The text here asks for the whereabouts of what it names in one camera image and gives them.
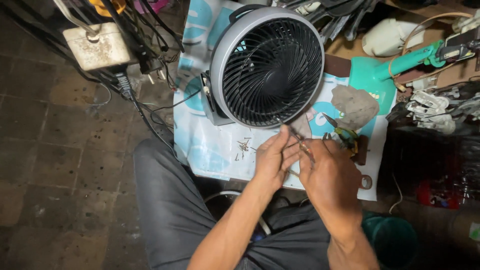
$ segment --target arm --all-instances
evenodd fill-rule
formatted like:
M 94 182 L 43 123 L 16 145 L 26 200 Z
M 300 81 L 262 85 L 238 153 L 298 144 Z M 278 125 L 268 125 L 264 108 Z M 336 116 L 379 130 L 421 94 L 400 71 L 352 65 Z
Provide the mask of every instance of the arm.
M 310 159 L 300 154 L 300 181 L 332 236 L 327 253 L 330 268 L 380 269 L 361 228 L 360 171 L 335 141 L 308 143 L 315 165 L 312 168 Z
M 288 128 L 257 149 L 255 176 L 195 250 L 188 270 L 234 269 L 240 261 L 255 226 L 283 185 L 286 171 L 299 159 L 299 147 Z

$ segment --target hand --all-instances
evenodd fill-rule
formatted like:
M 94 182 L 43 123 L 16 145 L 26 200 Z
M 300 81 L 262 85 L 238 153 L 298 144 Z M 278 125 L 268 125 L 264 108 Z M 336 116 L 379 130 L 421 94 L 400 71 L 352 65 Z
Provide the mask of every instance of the hand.
M 362 214 L 357 199 L 361 172 L 346 150 L 333 140 L 307 140 L 315 165 L 300 154 L 300 181 L 332 237 L 348 240 L 358 230 Z
M 299 158 L 297 140 L 290 136 L 289 127 L 282 125 L 278 134 L 257 148 L 255 176 L 252 180 L 267 184 L 273 194 L 282 187 L 289 167 Z

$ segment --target fan handle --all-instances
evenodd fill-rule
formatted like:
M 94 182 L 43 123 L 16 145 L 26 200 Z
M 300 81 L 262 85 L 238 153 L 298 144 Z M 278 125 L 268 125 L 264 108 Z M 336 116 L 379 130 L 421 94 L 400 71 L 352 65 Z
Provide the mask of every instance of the fan handle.
M 250 5 L 245 5 L 243 7 L 237 8 L 234 12 L 228 16 L 228 19 L 230 20 L 230 24 L 233 24 L 236 22 L 239 18 L 237 16 L 241 15 L 242 13 L 252 11 L 252 10 L 257 10 L 266 7 L 265 5 L 261 4 L 250 4 Z

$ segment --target green bucket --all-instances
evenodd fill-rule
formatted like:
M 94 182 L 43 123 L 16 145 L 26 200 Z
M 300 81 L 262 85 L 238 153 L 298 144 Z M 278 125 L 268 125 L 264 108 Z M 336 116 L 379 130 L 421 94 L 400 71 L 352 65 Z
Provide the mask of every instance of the green bucket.
M 412 263 L 417 254 L 418 240 L 415 230 L 406 220 L 370 216 L 363 219 L 362 228 L 382 269 L 405 269 Z

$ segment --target white electrical box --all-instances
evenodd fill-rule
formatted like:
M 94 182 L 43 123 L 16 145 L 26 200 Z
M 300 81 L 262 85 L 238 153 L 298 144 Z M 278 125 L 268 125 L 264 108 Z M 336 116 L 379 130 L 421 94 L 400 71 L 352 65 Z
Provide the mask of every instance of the white electrical box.
M 90 71 L 135 61 L 115 23 L 90 27 L 97 32 L 96 36 L 80 27 L 63 31 L 68 46 L 83 70 Z

